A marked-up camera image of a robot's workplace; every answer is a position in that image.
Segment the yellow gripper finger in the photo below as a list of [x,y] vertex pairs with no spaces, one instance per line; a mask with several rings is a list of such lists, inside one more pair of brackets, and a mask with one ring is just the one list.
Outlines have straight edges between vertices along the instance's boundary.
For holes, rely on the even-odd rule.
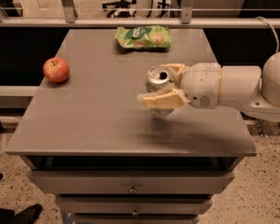
[[189,69],[189,67],[183,63],[168,63],[166,67],[173,71],[176,78],[182,78],[183,74]]
[[177,89],[166,93],[148,93],[141,97],[141,103],[151,109],[176,109],[185,104],[184,96]]

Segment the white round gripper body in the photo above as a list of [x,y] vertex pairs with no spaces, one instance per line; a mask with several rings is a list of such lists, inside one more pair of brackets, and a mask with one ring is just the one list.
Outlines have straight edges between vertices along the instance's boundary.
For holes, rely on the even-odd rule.
[[198,109],[214,109],[218,106],[221,71],[218,63],[197,63],[184,72],[180,88],[191,106]]

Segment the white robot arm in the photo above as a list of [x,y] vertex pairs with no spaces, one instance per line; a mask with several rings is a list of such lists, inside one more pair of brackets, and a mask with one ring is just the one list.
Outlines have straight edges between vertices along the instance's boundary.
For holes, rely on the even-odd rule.
[[147,71],[146,80],[147,93],[138,100],[150,109],[227,106],[252,118],[280,122],[280,51],[263,67],[161,64]]

